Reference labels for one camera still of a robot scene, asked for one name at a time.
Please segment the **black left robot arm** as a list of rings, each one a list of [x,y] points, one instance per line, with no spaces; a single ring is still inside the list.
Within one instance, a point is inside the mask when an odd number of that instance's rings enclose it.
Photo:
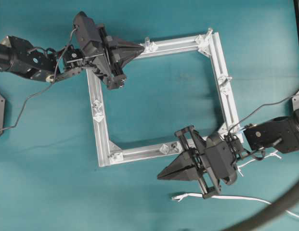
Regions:
[[[77,23],[74,27],[78,49],[71,44],[60,51],[43,49],[7,36],[0,43],[0,72],[54,83],[90,70],[109,90],[122,88],[127,79],[123,67],[138,57],[144,46],[107,35],[104,25]]]

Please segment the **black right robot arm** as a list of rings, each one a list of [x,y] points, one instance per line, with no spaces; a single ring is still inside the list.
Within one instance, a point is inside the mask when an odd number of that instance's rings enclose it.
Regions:
[[[265,158],[265,150],[271,147],[283,154],[299,150],[299,110],[291,116],[246,126],[244,135],[250,151],[231,133],[221,137],[215,132],[203,139],[193,125],[176,131],[182,152],[157,175],[157,179],[195,180],[205,198],[219,195],[221,181],[226,185],[235,183],[239,160],[251,156],[261,161]]]

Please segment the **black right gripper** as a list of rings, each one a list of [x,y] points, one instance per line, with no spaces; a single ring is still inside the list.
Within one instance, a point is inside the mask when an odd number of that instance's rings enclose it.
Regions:
[[[158,175],[158,180],[197,181],[205,198],[219,195],[220,181],[214,176],[209,161],[205,157],[206,141],[188,126],[175,132],[183,152],[179,154]]]

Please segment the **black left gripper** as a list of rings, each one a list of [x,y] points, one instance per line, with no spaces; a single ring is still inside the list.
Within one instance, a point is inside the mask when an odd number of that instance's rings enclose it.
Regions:
[[[88,39],[84,69],[91,70],[108,90],[122,88],[126,80],[123,67],[144,52],[144,46],[107,35],[104,25],[86,23],[84,28]]]

